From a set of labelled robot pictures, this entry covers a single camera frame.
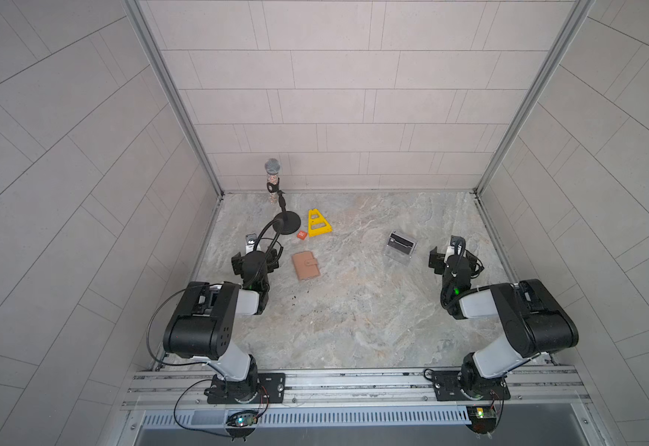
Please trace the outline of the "clear acrylic card stand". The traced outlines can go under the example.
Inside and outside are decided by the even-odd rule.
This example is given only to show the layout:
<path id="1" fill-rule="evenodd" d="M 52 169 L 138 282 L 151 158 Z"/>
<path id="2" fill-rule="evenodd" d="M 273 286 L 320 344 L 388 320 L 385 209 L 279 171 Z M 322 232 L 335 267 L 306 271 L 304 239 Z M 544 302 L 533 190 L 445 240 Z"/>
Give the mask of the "clear acrylic card stand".
<path id="1" fill-rule="evenodd" d="M 414 237 L 403 232 L 391 232 L 384 248 L 384 254 L 402 265 L 408 265 L 416 249 L 417 241 Z"/>

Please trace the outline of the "black VIP credit card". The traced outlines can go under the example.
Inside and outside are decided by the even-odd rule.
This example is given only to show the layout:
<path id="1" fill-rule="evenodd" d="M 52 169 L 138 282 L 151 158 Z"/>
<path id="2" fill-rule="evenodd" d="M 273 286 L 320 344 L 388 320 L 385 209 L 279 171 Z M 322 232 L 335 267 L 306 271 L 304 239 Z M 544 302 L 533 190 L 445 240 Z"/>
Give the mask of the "black VIP credit card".
<path id="1" fill-rule="evenodd" d="M 417 242 L 409 237 L 399 234 L 398 232 L 392 232 L 389 237 L 388 245 L 392 249 L 396 249 L 409 256 L 415 249 Z"/>

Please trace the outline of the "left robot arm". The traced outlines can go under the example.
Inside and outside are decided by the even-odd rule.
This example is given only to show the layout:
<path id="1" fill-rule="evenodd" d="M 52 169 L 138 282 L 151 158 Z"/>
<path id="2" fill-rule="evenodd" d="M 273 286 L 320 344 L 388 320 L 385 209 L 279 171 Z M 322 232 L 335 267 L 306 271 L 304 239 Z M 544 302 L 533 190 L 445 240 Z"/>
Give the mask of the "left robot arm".
<path id="1" fill-rule="evenodd" d="M 268 274 L 279 268 L 280 256 L 274 248 L 234 256 L 233 271 L 244 280 L 241 285 L 190 282 L 167 324 L 164 350 L 213 368 L 213 386 L 223 398 L 249 401 L 259 392 L 256 360 L 232 342 L 235 317 L 263 314 L 269 302 Z"/>

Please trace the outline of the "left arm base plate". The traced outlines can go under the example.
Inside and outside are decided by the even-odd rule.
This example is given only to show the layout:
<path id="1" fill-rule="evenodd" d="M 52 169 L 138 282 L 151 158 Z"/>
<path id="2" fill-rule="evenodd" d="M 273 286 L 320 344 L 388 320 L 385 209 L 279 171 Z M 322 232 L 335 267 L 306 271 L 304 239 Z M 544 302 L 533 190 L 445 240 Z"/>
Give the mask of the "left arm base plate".
<path id="1" fill-rule="evenodd" d="M 209 404 L 282 403 L 286 379 L 282 373 L 258 373 L 239 382 L 223 381 L 215 376 L 204 394 Z"/>

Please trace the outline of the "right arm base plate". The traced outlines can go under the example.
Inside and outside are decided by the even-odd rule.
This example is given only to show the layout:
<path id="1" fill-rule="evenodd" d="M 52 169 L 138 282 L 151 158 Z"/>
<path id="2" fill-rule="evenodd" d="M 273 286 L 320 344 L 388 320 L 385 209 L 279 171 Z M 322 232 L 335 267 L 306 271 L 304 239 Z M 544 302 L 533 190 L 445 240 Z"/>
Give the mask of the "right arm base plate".
<path id="1" fill-rule="evenodd" d="M 510 391 L 504 377 L 482 378 L 477 372 L 427 369 L 424 377 L 432 384 L 437 401 L 507 401 Z"/>

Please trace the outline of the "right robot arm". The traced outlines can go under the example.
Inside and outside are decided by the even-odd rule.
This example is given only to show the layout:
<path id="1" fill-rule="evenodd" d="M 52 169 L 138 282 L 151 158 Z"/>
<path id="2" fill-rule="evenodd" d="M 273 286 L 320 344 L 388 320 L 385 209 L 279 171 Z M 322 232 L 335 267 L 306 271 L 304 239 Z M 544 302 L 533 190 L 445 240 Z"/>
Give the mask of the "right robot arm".
<path id="1" fill-rule="evenodd" d="M 543 353 L 577 345 L 575 323 L 540 280 L 472 286 L 484 264 L 469 252 L 464 238 L 452 237 L 443 253 L 432 249 L 429 267 L 442 277 L 440 303 L 450 316 L 456 320 L 497 317 L 503 328 L 491 344 L 464 358 L 458 388 L 467 398 L 502 400 L 508 372 Z"/>

